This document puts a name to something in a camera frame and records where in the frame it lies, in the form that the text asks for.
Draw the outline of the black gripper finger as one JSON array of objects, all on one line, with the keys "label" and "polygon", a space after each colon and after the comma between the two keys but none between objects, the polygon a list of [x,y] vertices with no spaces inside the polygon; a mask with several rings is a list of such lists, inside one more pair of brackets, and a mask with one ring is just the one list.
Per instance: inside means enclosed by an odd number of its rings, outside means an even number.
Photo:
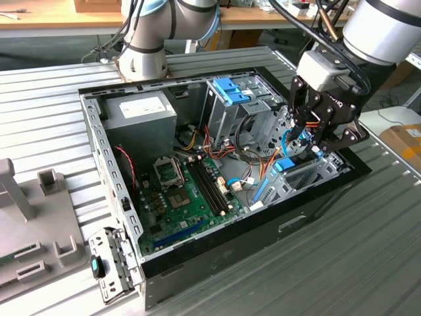
[{"label": "black gripper finger", "polygon": [[333,115],[327,93],[313,90],[300,76],[294,76],[288,101],[288,112],[293,115],[294,126],[288,140],[298,138],[307,125],[313,126],[313,141],[322,141],[325,129]]},{"label": "black gripper finger", "polygon": [[[311,146],[316,146],[324,153],[329,153],[348,148],[369,138],[367,130],[359,124],[357,117],[351,122],[334,125],[332,124],[333,116],[333,111],[322,115],[320,123],[313,131]],[[338,138],[334,131],[341,125],[344,125],[344,129],[341,138]]]}]

